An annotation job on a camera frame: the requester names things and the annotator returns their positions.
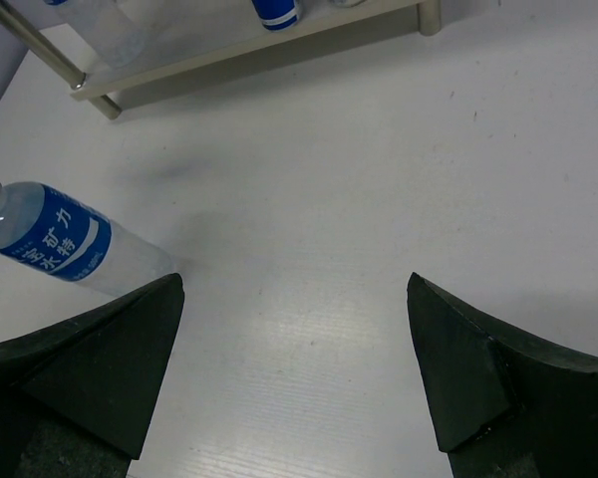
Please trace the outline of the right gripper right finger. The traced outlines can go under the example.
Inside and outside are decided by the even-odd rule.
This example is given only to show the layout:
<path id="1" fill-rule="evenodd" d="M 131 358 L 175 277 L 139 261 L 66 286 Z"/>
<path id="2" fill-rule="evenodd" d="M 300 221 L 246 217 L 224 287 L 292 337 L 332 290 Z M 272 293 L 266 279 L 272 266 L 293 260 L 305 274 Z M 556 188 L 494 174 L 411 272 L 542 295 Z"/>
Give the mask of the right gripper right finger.
<path id="1" fill-rule="evenodd" d="M 490 316 L 413 274 L 408 315 L 455 477 L 598 477 L 598 358 Z"/>

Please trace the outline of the blue red energy can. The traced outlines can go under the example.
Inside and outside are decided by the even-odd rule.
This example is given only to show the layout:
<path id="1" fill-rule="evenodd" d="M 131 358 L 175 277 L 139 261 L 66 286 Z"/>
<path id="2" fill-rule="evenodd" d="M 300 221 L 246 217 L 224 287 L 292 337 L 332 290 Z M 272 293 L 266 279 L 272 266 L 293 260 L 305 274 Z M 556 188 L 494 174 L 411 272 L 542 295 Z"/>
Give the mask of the blue red energy can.
<path id="1" fill-rule="evenodd" d="M 285 30 L 300 19 L 301 4 L 295 0 L 252 0 L 262 26 L 269 31 Z"/>

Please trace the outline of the silver energy can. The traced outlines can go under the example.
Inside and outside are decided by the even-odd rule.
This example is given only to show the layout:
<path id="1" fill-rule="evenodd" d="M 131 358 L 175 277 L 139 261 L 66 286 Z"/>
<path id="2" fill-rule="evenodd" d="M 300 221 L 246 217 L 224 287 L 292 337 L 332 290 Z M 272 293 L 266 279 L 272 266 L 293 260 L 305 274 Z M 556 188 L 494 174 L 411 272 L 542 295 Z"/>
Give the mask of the silver energy can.
<path id="1" fill-rule="evenodd" d="M 352 8 L 365 2 L 365 0 L 330 0 L 333 6 L 337 8 Z"/>

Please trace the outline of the plastic water bottle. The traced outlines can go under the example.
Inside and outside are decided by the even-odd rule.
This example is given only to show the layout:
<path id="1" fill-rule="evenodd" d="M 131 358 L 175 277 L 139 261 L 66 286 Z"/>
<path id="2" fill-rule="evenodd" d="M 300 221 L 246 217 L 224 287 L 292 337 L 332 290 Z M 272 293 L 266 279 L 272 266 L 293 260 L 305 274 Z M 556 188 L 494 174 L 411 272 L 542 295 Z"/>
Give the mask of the plastic water bottle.
<path id="1" fill-rule="evenodd" d="M 71 196 L 31 181 L 0 183 L 0 255 L 111 297 L 175 271 L 162 249 Z"/>
<path id="2" fill-rule="evenodd" d="M 46 0 L 45 4 L 111 68 L 129 64 L 146 46 L 146 32 L 115 1 Z"/>

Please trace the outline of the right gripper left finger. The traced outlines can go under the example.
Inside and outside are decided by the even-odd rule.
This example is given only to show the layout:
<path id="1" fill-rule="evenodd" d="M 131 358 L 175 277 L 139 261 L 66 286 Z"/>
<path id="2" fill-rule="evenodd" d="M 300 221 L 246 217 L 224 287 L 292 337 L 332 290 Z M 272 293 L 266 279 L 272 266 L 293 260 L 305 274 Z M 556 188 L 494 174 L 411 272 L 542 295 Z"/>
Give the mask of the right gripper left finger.
<path id="1" fill-rule="evenodd" d="M 0 343 L 0 477 L 124 477 L 140 458 L 184 304 L 169 274 Z"/>

